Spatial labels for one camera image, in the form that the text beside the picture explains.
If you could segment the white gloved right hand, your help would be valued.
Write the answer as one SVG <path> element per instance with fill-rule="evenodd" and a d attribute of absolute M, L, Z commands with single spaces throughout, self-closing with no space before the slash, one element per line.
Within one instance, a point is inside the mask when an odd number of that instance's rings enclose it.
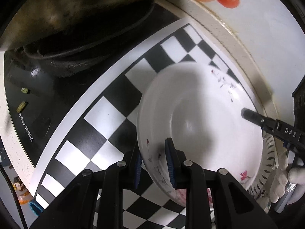
<path fill-rule="evenodd" d="M 288 186 L 294 185 L 294 190 L 286 195 L 286 203 L 282 205 L 283 209 L 287 205 L 292 205 L 304 195 L 304 162 L 298 159 L 293 152 L 284 153 L 279 159 L 279 168 L 274 176 L 269 189 L 268 198 L 258 198 L 256 201 L 263 209 L 267 205 L 279 204 L 283 199 Z"/>

